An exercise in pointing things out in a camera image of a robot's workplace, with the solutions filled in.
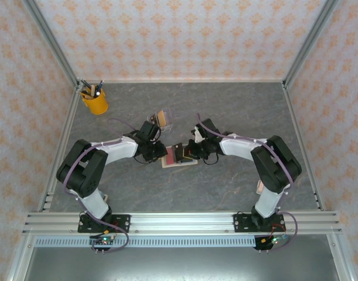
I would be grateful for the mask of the black credit card gold chip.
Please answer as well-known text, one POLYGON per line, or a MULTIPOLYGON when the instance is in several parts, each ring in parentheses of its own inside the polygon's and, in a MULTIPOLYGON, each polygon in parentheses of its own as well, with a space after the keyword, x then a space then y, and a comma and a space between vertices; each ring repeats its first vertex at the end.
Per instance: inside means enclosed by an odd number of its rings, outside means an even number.
POLYGON ((184 159, 183 151, 184 149, 182 143, 178 143, 172 146, 174 163, 180 163, 184 159))

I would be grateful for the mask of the red credit card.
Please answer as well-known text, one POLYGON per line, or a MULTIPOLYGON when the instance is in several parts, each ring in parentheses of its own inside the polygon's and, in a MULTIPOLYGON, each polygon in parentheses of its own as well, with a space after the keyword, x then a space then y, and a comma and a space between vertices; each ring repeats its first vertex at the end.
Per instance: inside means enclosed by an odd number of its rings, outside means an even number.
POLYGON ((175 148, 173 146, 167 148, 167 155, 165 156, 165 165, 174 166, 178 165, 179 162, 176 160, 175 148))

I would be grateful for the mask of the clear acrylic card stand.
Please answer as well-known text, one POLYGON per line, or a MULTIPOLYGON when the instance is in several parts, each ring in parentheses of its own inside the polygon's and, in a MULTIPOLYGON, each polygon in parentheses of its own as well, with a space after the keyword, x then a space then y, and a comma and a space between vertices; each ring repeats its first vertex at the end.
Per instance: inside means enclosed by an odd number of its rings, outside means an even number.
POLYGON ((171 129, 172 129, 172 127, 173 127, 173 118, 172 118, 171 110, 170 110, 168 107, 163 108, 162 110, 163 110, 164 113, 165 113, 166 126, 164 126, 164 127, 162 127, 162 128, 161 128, 160 126, 158 126, 158 127, 161 129, 162 133, 170 132, 171 129))

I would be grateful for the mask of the yellow pen cup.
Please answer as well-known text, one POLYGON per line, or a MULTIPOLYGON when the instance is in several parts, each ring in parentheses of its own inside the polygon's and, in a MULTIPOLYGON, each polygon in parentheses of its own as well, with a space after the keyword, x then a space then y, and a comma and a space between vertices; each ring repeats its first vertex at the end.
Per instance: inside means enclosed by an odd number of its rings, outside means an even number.
POLYGON ((92 100, 89 95, 85 95, 84 93, 81 93, 81 97, 85 106, 94 115, 101 115, 108 110, 108 102, 106 100, 104 90, 101 90, 101 94, 92 100))

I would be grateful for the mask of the controller circuit board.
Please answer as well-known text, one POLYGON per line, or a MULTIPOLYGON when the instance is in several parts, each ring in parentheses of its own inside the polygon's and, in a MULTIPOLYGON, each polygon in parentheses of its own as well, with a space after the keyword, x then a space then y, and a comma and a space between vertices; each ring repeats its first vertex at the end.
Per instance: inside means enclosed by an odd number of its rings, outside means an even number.
POLYGON ((114 235, 104 236, 104 235, 93 235, 90 236, 90 246, 95 253, 105 254, 111 249, 111 246, 114 244, 114 235))
POLYGON ((258 235, 255 236, 254 249, 259 253, 270 253, 276 251, 288 243, 286 234, 282 235, 258 235))

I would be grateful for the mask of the grey metal panel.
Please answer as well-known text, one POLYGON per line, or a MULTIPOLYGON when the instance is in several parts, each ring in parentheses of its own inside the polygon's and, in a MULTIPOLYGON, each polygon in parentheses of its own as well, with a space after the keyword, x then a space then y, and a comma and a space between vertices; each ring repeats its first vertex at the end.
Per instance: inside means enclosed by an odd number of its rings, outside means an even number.
POLYGON ((330 253, 293 246, 129 248, 96 255, 85 248, 36 248, 25 281, 339 281, 330 253))

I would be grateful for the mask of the aluminium mounting rail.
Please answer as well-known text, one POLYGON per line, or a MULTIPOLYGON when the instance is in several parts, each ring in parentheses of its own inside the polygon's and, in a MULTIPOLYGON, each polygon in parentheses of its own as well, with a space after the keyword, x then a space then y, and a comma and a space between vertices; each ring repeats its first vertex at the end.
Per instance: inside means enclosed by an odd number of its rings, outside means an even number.
MULTIPOLYGON (((291 211, 284 215, 286 233, 343 234, 338 213, 334 211, 291 211)), ((233 211, 131 213, 130 235, 232 235, 233 211)), ((29 213, 23 226, 25 235, 76 235, 78 213, 29 213)))

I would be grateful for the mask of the aluminium table edge rail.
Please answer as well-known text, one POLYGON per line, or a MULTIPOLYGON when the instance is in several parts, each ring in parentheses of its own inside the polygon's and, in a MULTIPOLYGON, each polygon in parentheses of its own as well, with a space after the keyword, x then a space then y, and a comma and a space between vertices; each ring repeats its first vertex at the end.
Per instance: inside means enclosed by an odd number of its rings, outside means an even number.
POLYGON ((313 195, 314 195, 314 198, 316 199, 316 204, 318 206, 319 211, 325 211, 326 207, 325 207, 325 205, 323 203, 321 191, 318 189, 318 186, 317 186, 317 182, 316 182, 316 179, 315 179, 315 175, 313 173, 312 165, 311 165, 311 162, 309 160, 308 153, 306 151, 305 141, 304 141, 304 138, 303 138, 303 136, 301 134, 301 129, 299 127, 298 118, 296 117, 296 114, 295 114, 295 111, 294 111, 293 103, 291 101, 288 89, 285 86, 285 84, 281 83, 281 86, 282 86, 282 90, 283 90, 283 93, 284 93, 284 96, 285 96, 285 100, 287 102, 289 112, 291 114, 291 119, 292 119, 292 122, 293 122, 293 125, 294 125, 294 128, 295 128, 296 136, 298 138, 298 143, 299 143, 299 146, 300 146, 300 149, 301 149, 302 157, 304 159, 306 172, 308 174, 309 181, 311 183, 311 187, 312 187, 312 190, 313 190, 313 195))
POLYGON ((186 80, 157 80, 157 79, 147 79, 147 80, 104 80, 104 83, 108 84, 127 84, 127 83, 134 83, 134 84, 143 84, 143 83, 279 83, 282 84, 282 79, 267 79, 267 80, 258 80, 258 79, 251 79, 251 80, 238 80, 238 79, 228 79, 228 80, 193 80, 193 79, 186 79, 186 80))
POLYGON ((79 103, 80 97, 76 91, 77 88, 74 87, 71 95, 71 100, 69 102, 69 106, 66 112, 66 117, 64 119, 64 123, 60 133, 60 138, 58 140, 56 153, 53 158, 51 170, 44 184, 43 193, 41 195, 38 207, 36 209, 36 211, 39 213, 41 213, 42 211, 49 211, 50 209, 50 204, 48 207, 45 207, 46 199, 48 197, 52 198, 52 196, 54 195, 54 191, 56 189, 56 184, 57 184, 56 172, 64 159, 65 149, 69 139, 71 126, 73 124, 74 116, 79 103))

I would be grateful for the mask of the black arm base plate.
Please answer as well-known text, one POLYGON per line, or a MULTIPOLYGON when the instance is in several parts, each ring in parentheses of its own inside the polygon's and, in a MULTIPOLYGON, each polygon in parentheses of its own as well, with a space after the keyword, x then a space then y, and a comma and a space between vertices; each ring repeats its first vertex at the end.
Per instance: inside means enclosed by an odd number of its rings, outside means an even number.
POLYGON ((273 214, 263 218, 259 214, 236 213, 233 215, 235 232, 285 232, 284 216, 273 214))
MULTIPOLYGON (((81 214, 79 216, 79 224, 77 232, 79 233, 102 233, 105 230, 112 231, 112 227, 108 227, 104 224, 94 221, 89 215, 81 214)), ((107 215, 105 222, 122 228, 124 231, 129 232, 130 215, 125 214, 111 214, 107 215)))

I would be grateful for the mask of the aluminium frame post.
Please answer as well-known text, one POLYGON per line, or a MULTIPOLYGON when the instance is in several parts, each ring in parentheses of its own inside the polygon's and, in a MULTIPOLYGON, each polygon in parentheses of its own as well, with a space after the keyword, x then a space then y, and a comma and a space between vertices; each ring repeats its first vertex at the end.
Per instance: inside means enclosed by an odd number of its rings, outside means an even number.
POLYGON ((298 54, 296 55, 292 66, 290 67, 285 79, 282 81, 283 89, 285 89, 285 90, 288 89, 289 86, 292 84, 294 78, 296 77, 299 70, 303 66, 308 54, 310 53, 311 49, 313 48, 320 33, 322 32, 327 21, 331 17, 338 2, 339 2, 339 0, 326 0, 325 1, 323 8, 321 9, 316 21, 312 25, 298 54))
POLYGON ((56 40, 52 29, 50 28, 47 20, 44 17, 44 14, 40 10, 38 3, 36 2, 36 0, 22 0, 22 2, 30 13, 32 19, 37 24, 38 29, 40 30, 46 43, 49 45, 55 59, 59 63, 59 66, 62 68, 66 78, 73 86, 77 85, 77 77, 68 60, 66 59, 62 48, 56 40))

